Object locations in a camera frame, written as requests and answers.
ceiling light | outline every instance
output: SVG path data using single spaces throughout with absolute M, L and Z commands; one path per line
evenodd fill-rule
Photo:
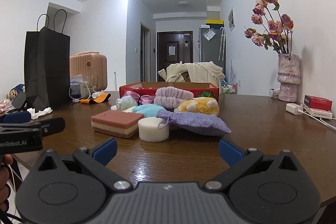
M 190 5 L 190 3 L 188 1 L 181 1 L 181 2 L 179 2 L 179 6 L 182 6 L 182 7 L 187 7 L 189 5 Z

red cardboard box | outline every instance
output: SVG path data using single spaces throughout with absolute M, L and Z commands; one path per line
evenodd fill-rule
M 331 111 L 331 106 L 333 102 L 325 98 L 305 95 L 304 103 L 310 108 Z
M 173 86 L 178 89 L 188 90 L 194 94 L 194 97 L 212 97 L 218 102 L 219 88 L 211 83 L 192 83 L 192 82 L 137 82 L 123 85 L 119 88 L 120 97 L 126 91 L 131 90 L 142 95 L 154 96 L 159 88 Z

pink scrunchie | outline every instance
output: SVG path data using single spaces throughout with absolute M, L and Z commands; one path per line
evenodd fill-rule
M 139 100 L 140 100 L 140 95 L 139 94 L 137 94 L 134 91 L 128 90 L 128 91 L 125 92 L 124 96 L 128 96 L 128 95 L 131 96 L 134 99 L 134 101 L 139 103 Z
M 142 95 L 140 97 L 140 105 L 152 104 L 154 102 L 154 98 L 155 98 L 155 96 Z

person's hand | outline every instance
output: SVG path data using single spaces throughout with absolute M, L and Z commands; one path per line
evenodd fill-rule
M 4 155 L 2 162 L 4 164 L 13 164 L 11 155 Z M 4 212 L 8 210 L 8 197 L 11 194 L 11 189 L 7 185 L 9 179 L 9 172 L 6 167 L 0 168 L 0 209 Z

plush toy ear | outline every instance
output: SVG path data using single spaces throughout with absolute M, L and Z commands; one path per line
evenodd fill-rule
M 196 105 L 197 105 L 196 102 L 187 105 L 187 111 L 189 111 L 189 112 L 195 112 L 195 110 L 196 110 Z
M 209 102 L 207 102 L 207 106 L 210 108 L 214 108 L 216 106 L 218 106 L 218 103 L 216 100 L 210 100 Z

